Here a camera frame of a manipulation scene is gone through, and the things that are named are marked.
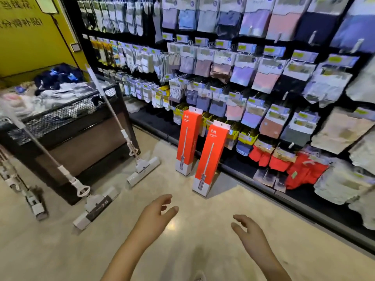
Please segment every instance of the metal mesh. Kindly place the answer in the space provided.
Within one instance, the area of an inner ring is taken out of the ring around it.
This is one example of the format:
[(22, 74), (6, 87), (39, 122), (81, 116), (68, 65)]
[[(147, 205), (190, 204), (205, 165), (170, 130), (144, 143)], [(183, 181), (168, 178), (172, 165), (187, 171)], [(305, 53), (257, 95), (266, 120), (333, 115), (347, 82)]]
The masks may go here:
[[(107, 96), (113, 97), (116, 95), (116, 90), (113, 87), (106, 90), (105, 93)], [(40, 138), (45, 134), (56, 130), (57, 128), (71, 123), (87, 114), (91, 114), (97, 109), (103, 108), (105, 103), (98, 101), (98, 106), (95, 106), (92, 101), (94, 97), (98, 96), (99, 93), (93, 94), (92, 96), (82, 99), (76, 103), (47, 113), (40, 118), (25, 122), (25, 124), (36, 138)], [(7, 133), (14, 141), (16, 141), (18, 145), (23, 145), (31, 141), (30, 137), (22, 129), (15, 128)]]

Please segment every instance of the brown panel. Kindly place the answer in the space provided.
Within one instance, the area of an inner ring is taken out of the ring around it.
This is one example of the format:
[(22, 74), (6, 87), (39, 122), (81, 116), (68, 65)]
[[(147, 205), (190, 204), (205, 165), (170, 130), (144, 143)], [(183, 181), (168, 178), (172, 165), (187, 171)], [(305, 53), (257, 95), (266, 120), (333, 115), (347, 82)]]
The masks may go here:
[[(121, 112), (117, 116), (128, 132), (124, 114)], [(115, 119), (110, 118), (77, 137), (65, 141), (62, 145), (50, 150), (50, 153), (73, 176), (76, 176), (124, 143), (126, 141)], [(36, 161), (60, 184), (67, 182), (46, 155), (38, 156)]]

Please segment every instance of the red garment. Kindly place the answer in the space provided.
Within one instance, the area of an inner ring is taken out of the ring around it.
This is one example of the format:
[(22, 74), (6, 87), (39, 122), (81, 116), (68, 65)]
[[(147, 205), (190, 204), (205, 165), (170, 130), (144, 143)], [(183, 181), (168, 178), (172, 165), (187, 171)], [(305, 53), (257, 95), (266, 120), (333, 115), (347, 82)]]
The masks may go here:
[(270, 160), (270, 168), (278, 170), (279, 172), (285, 172), (291, 165), (293, 165), (292, 162), (283, 161), (274, 156), (272, 156)]
[(270, 161), (271, 154), (263, 152), (257, 146), (253, 146), (253, 149), (249, 154), (249, 158), (254, 162), (259, 162), (260, 167), (266, 167)]
[(299, 153), (296, 162), (287, 170), (288, 178), (285, 182), (287, 189), (295, 189), (302, 184), (315, 184), (328, 168), (328, 165), (313, 161), (309, 156)]

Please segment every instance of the shoe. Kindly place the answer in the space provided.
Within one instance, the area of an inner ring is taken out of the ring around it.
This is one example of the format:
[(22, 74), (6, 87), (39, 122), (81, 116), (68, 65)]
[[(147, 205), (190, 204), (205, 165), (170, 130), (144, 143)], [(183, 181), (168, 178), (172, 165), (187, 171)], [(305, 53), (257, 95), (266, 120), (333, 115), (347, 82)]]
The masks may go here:
[(195, 274), (193, 281), (207, 281), (206, 276), (204, 275), (202, 270), (198, 270), (198, 272)]

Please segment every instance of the orange mop box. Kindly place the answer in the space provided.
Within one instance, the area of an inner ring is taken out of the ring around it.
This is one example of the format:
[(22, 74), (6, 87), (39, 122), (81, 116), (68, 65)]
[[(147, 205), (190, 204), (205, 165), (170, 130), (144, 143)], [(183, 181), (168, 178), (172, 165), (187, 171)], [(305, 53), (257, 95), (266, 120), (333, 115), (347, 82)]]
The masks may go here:
[(176, 171), (188, 175), (191, 172), (196, 141), (202, 126), (203, 110), (189, 107), (182, 116)]
[(207, 196), (211, 188), (230, 128), (229, 124), (217, 120), (209, 128), (193, 182), (193, 190), (203, 196)]

